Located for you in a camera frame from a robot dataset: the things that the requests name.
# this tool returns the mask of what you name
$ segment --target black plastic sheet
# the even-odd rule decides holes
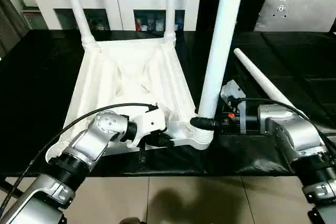
[[[155,38],[163,34],[102,31],[97,40]],[[177,33],[176,51],[195,105],[200,101],[212,35]],[[236,34],[239,47],[264,74],[314,121],[334,128],[336,36],[321,33]],[[0,61],[1,176],[20,174],[37,151],[61,130],[83,49],[77,31],[30,31]],[[235,79],[248,97],[266,94],[231,52],[224,81]],[[270,136],[216,135],[207,150],[190,146],[102,158],[90,176],[154,175],[291,175]],[[44,157],[29,176],[45,171]]]

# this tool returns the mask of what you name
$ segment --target tile floor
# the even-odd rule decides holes
[[[65,215],[69,224],[309,224],[310,209],[295,177],[87,178]]]

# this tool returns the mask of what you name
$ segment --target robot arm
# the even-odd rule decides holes
[[[63,153],[49,162],[41,174],[0,220],[1,224],[66,223],[67,209],[90,171],[103,156],[110,141],[131,144],[134,140],[165,128],[164,114],[149,111],[144,120],[130,122],[112,111],[98,113],[88,128],[73,138]]]
[[[251,125],[260,134],[272,135],[286,161],[301,180],[302,191],[315,207],[308,212],[312,223],[331,224],[336,216],[336,162],[323,144],[316,127],[293,111],[277,104],[263,104],[257,114],[249,115],[246,104],[235,106],[235,100],[245,98],[235,81],[221,91],[223,100],[232,109],[228,120],[237,124],[241,134]]]

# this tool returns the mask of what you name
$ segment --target white cabinet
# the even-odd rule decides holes
[[[122,27],[124,30],[135,31],[137,10],[165,10],[165,0],[118,0]],[[175,0],[175,10],[183,10],[183,30],[195,31],[200,0]]]
[[[111,30],[135,30],[137,14],[142,11],[165,15],[166,0],[80,0],[86,16],[94,13],[100,16],[103,24],[106,19]],[[176,10],[181,16],[179,28],[187,31],[196,29],[198,5],[200,0],[176,0]],[[73,18],[70,0],[36,0],[49,29],[68,28],[69,20]]]
[[[70,0],[36,0],[36,2],[49,29],[66,28],[64,27],[66,21],[62,24],[66,17],[62,18],[60,10],[68,9],[72,12]],[[109,28],[111,30],[122,30],[118,0],[80,0],[80,2],[84,11],[86,9],[104,10]]]

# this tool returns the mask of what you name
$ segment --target white tube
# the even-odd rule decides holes
[[[250,61],[249,58],[247,58],[247,56],[239,48],[236,48],[234,53],[271,99],[294,107],[287,97],[281,93],[281,91],[256,67],[256,65],[253,64],[252,61]]]
[[[175,35],[175,0],[166,0],[166,30],[165,41],[176,41]]]
[[[239,5],[240,0],[219,0],[215,30],[199,105],[199,116],[213,118],[215,115]]]
[[[85,14],[84,14],[83,8],[80,5],[79,0],[70,0],[70,2],[72,4],[72,10],[74,12],[77,25],[79,27],[83,47],[84,48],[98,47],[98,44],[96,43],[95,38],[91,34],[90,27],[85,18]]]

